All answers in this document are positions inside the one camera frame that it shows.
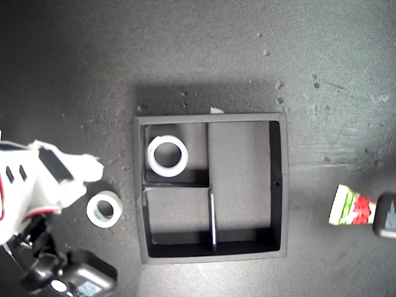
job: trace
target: masking tape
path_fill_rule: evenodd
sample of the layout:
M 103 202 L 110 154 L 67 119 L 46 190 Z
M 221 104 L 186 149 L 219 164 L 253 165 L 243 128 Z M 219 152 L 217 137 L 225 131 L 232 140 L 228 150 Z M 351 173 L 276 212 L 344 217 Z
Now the masking tape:
M 113 215 L 103 215 L 98 208 L 100 201 L 108 202 L 113 208 Z M 100 228 L 109 228 L 119 220 L 123 212 L 123 203 L 117 194 L 110 191 L 103 191 L 93 196 L 87 204 L 87 216 L 89 220 Z
M 158 164 L 158 162 L 156 161 L 154 153 L 161 144 L 174 144 L 180 149 L 181 157 L 179 162 L 175 166 L 164 167 Z M 188 162 L 188 151 L 184 143 L 182 143 L 181 140 L 175 136 L 157 136 L 151 141 L 151 143 L 147 147 L 147 160 L 151 169 L 156 174 L 163 176 L 164 178 L 172 178 L 173 176 L 179 175 L 183 172 L 184 169 L 186 169 Z

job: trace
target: debris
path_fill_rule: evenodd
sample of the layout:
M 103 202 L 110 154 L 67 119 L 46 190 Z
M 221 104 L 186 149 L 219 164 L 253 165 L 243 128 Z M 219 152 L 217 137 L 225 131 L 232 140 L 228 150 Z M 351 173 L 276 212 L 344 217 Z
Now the debris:
M 186 97 L 187 97 L 187 92 L 182 92 L 181 93 L 181 103 L 183 104 L 184 113 L 188 114 L 188 107 L 187 107 L 187 103 L 186 103 Z
M 137 107 L 137 112 L 138 112 L 138 113 L 143 113 L 143 112 L 146 111 L 146 110 L 147 110 L 147 106 L 144 105 L 144 104 L 138 105 L 138 107 Z
M 285 84 L 278 80 L 277 83 L 275 84 L 275 88 L 277 88 L 278 90 L 280 90 Z
M 373 103 L 381 103 L 381 102 L 385 103 L 386 101 L 388 101 L 390 96 L 389 95 L 375 96 L 375 95 L 369 94 L 369 97 Z
M 216 107 L 210 107 L 210 113 L 224 113 L 224 111 Z

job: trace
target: black box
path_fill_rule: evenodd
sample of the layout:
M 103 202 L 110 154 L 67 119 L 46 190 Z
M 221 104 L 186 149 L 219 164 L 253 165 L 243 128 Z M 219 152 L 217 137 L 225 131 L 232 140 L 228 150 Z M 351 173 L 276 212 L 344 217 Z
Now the black box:
M 154 173 L 160 135 L 189 152 L 173 178 Z M 284 114 L 208 114 L 134 120 L 134 176 L 142 261 L 151 264 L 283 257 L 288 154 Z

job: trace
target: small hole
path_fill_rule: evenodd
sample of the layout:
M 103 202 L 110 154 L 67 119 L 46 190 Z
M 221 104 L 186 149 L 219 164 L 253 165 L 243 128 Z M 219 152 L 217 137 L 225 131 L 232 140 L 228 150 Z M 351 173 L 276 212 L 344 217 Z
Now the small hole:
M 10 183 L 12 183 L 15 180 L 15 178 L 14 175 L 12 175 L 11 169 L 8 166 L 6 167 L 6 174 L 8 176 Z
M 105 218 L 112 218 L 114 214 L 113 207 L 107 201 L 98 202 L 98 210 Z
M 26 175 L 26 172 L 22 165 L 19 166 L 19 173 L 20 173 L 22 179 L 25 181 L 27 178 L 27 175 Z

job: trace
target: gray table surface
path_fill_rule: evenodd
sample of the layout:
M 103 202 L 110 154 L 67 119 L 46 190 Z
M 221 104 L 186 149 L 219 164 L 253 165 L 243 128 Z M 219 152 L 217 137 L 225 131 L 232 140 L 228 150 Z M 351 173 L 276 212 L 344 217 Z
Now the gray table surface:
M 1 6 L 0 129 L 5 139 L 101 158 L 124 202 L 122 220 L 109 230 L 93 226 L 81 199 L 56 219 L 54 234 L 61 247 L 91 250 L 118 268 L 115 296 L 396 294 L 396 241 L 376 238 L 370 226 L 327 223 L 339 183 L 373 199 L 396 190 L 396 1 Z M 287 114 L 288 255 L 142 265 L 131 119 L 211 106 Z M 21 296 L 12 280 L 2 268 L 2 291 Z

